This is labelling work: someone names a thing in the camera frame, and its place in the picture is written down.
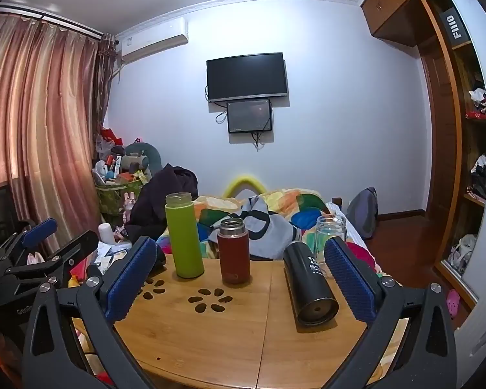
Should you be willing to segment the red thermos bottle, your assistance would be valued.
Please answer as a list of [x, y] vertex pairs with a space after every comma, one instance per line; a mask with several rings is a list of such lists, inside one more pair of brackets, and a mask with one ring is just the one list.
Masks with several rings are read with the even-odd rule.
[[250, 279], [249, 235], [241, 218], [223, 219], [217, 230], [222, 279], [229, 285], [242, 285]]

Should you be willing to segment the white plastic bottle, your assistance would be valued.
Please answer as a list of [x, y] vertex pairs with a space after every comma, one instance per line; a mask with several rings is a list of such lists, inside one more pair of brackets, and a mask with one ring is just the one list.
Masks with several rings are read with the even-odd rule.
[[108, 245], [115, 245], [116, 239], [114, 236], [113, 229], [111, 225], [107, 222], [103, 222], [98, 227], [98, 233], [100, 235], [101, 242]]

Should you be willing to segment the dark purple jacket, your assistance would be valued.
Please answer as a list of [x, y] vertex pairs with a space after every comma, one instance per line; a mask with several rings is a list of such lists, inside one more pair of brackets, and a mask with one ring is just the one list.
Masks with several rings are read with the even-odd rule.
[[139, 237], [158, 240], [168, 224], [165, 205], [166, 196], [177, 192], [188, 192], [193, 200], [198, 197], [196, 175], [182, 167], [169, 163], [157, 172], [138, 195], [130, 219], [125, 225], [129, 240], [135, 243]]

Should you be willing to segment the green tall bottle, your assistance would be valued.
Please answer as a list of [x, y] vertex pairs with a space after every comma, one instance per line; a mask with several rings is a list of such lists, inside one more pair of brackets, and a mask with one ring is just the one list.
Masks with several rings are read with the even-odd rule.
[[165, 212], [176, 274], [184, 279], [201, 276], [204, 273], [203, 257], [191, 194], [175, 192], [166, 195]]

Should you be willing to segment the black thermos bottle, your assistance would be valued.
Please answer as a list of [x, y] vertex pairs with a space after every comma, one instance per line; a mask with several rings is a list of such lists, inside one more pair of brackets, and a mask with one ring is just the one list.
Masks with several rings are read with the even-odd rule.
[[331, 321], [339, 304], [309, 247], [303, 242], [290, 243], [283, 261], [296, 321], [304, 327]]

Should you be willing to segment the clear glass jar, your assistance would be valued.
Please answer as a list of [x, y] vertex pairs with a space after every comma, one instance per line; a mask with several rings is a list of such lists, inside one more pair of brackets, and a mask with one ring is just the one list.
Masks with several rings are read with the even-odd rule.
[[325, 246], [334, 237], [340, 237], [344, 241], [347, 239], [347, 222], [344, 216], [338, 213], [319, 216], [315, 227], [313, 254], [324, 277], [331, 276], [325, 260]]

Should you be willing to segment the green basket of clutter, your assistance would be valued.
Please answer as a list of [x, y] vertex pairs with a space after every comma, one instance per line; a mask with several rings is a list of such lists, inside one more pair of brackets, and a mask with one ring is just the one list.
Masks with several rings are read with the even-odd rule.
[[110, 128], [95, 139], [98, 160], [92, 168], [103, 216], [118, 217], [132, 209], [142, 188], [162, 169], [159, 151], [137, 139], [124, 145]]

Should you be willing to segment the colourful patterned quilt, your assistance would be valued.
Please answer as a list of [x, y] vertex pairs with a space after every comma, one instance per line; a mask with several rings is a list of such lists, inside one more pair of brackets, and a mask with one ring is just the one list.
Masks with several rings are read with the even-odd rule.
[[382, 270], [364, 240], [333, 202], [324, 202], [315, 191], [280, 189], [251, 198], [201, 196], [193, 202], [203, 258], [218, 258], [217, 231], [221, 221], [240, 218], [248, 231], [251, 258], [281, 260], [284, 249], [301, 241], [316, 253], [317, 219], [326, 216], [345, 226], [351, 251], [377, 273]]

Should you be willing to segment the yellow curved pillow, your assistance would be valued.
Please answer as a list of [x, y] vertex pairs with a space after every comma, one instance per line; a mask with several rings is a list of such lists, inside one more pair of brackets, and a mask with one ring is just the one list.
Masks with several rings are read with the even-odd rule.
[[252, 175], [241, 175], [235, 177], [226, 187], [223, 193], [224, 198], [235, 198], [241, 191], [251, 190], [259, 195], [267, 192], [266, 187]]

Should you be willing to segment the pink striped curtain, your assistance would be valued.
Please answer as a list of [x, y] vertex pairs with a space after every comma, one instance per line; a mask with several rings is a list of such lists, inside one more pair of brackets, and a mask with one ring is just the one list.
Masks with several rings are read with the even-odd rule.
[[100, 222], [92, 178], [109, 98], [112, 43], [0, 13], [0, 186], [16, 213], [57, 232], [49, 252]]

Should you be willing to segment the white air conditioner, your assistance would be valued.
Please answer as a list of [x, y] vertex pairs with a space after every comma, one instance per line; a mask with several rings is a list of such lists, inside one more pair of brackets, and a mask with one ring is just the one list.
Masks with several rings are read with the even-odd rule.
[[124, 32], [118, 39], [120, 40], [120, 62], [125, 65], [187, 44], [189, 23], [185, 18], [175, 18], [157, 25]]

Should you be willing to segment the black FiiO box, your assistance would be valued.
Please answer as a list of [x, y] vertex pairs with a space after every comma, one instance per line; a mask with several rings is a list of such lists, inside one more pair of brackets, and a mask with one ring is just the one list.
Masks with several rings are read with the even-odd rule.
[[460, 47], [470, 42], [470, 35], [456, 8], [440, 11], [439, 16], [451, 47]]

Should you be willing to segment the wooden wardrobe shelving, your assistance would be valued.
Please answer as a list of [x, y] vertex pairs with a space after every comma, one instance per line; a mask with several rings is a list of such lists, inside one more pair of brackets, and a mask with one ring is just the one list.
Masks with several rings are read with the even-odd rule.
[[[427, 213], [443, 223], [434, 266], [460, 299], [480, 297], [468, 270], [486, 206], [486, 86], [459, 0], [359, 0], [370, 33], [416, 47], [430, 105], [432, 166]], [[439, 12], [456, 8], [470, 42], [451, 47]]]

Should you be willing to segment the small black wall monitor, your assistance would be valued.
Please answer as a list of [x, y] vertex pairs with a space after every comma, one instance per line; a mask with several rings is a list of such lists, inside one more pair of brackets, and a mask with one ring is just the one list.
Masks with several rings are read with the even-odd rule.
[[273, 127], [270, 100], [254, 99], [228, 103], [227, 125], [230, 134], [270, 132]]

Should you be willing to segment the black wall television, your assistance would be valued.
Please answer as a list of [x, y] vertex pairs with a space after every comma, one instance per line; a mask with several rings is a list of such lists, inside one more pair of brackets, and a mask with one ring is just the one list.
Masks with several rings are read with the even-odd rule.
[[257, 53], [208, 60], [207, 97], [212, 103], [283, 98], [288, 83], [282, 53]]

